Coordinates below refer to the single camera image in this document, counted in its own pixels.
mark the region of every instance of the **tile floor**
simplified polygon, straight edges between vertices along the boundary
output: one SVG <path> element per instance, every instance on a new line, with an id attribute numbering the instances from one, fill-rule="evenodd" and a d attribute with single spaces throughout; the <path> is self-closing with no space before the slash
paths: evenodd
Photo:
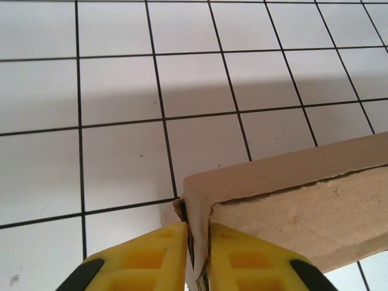
<path id="1" fill-rule="evenodd" d="M 388 0 L 0 0 L 0 290 L 160 226 L 182 179 L 388 130 Z M 388 289 L 388 252 L 327 274 Z"/>

